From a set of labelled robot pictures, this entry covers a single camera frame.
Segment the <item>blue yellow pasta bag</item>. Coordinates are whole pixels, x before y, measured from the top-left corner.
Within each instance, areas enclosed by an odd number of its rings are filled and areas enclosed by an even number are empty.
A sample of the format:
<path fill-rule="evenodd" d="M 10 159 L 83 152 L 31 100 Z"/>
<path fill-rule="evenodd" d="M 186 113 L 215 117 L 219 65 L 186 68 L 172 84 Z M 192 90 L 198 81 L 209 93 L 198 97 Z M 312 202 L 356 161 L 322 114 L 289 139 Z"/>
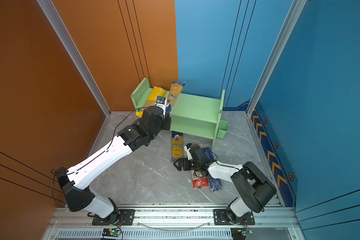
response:
<path fill-rule="evenodd" d="M 172 160 L 175 162 L 177 159 L 183 158 L 184 154 L 183 133 L 172 131 Z"/>

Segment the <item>red spaghetti bag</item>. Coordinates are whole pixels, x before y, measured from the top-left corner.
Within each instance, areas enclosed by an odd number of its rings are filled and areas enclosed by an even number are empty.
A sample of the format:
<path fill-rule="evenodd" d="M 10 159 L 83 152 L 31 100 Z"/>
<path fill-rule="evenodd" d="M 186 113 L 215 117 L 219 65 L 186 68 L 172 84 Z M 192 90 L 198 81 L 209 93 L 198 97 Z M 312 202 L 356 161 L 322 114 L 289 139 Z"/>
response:
<path fill-rule="evenodd" d="M 193 183 L 193 189 L 208 188 L 209 183 L 206 177 L 203 177 L 200 172 L 191 170 L 191 177 Z"/>

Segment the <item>yellow blue spaghetti bag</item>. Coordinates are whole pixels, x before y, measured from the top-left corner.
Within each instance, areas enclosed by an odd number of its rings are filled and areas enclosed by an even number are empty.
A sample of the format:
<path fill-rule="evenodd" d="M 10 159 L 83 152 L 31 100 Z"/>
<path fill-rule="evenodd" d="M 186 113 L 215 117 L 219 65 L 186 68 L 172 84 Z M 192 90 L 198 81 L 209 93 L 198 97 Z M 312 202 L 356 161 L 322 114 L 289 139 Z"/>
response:
<path fill-rule="evenodd" d="M 182 92 L 186 82 L 172 81 L 171 89 L 167 98 L 166 113 L 170 114 L 175 106 L 176 100 Z"/>

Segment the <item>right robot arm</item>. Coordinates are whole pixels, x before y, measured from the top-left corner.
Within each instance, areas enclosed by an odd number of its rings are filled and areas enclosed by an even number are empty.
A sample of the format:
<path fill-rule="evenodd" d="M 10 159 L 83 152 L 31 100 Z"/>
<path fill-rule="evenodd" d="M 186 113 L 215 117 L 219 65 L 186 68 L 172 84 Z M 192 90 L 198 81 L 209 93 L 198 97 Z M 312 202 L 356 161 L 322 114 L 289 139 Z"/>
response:
<path fill-rule="evenodd" d="M 239 193 L 225 210 L 223 220 L 231 225 L 244 225 L 250 213 L 260 213 L 277 194 L 275 185 L 252 162 L 230 165 L 210 160 L 199 145 L 187 144 L 187 156 L 174 160 L 178 171 L 194 171 L 202 177 L 232 183 Z"/>

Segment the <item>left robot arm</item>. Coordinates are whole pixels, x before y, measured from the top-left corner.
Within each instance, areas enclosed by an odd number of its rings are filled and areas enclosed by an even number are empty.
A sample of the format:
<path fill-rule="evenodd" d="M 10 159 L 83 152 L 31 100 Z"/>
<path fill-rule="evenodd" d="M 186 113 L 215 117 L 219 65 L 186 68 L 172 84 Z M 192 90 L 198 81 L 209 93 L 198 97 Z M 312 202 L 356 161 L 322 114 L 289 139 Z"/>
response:
<path fill-rule="evenodd" d="M 121 224 L 115 202 L 90 187 L 92 181 L 114 163 L 142 146 L 148 146 L 162 130 L 170 130 L 171 117 L 163 104 L 143 107 L 143 115 L 115 132 L 111 141 L 81 163 L 54 172 L 71 212 L 86 210 L 109 225 Z"/>

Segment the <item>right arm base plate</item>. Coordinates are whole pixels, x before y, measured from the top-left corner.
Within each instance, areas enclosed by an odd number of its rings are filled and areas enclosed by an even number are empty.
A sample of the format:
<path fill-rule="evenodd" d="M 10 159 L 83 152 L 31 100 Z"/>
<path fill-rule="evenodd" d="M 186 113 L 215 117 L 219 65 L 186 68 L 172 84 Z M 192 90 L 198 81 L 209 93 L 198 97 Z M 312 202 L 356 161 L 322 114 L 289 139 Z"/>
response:
<path fill-rule="evenodd" d="M 247 225 L 254 226 L 255 218 L 252 212 L 247 212 L 243 216 L 238 217 L 232 211 L 226 209 L 214 209 L 214 223 L 217 226 L 223 225 Z"/>

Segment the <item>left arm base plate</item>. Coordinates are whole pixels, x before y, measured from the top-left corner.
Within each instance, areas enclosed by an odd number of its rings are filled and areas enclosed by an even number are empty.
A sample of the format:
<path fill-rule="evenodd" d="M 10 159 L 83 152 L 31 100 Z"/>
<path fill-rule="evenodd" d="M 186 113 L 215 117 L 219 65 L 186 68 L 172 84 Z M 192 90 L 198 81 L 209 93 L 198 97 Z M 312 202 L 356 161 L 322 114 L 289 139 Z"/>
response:
<path fill-rule="evenodd" d="M 93 226 L 132 226 L 135 217 L 134 209 L 121 209 L 114 211 L 105 219 L 100 218 L 98 215 L 93 217 Z"/>

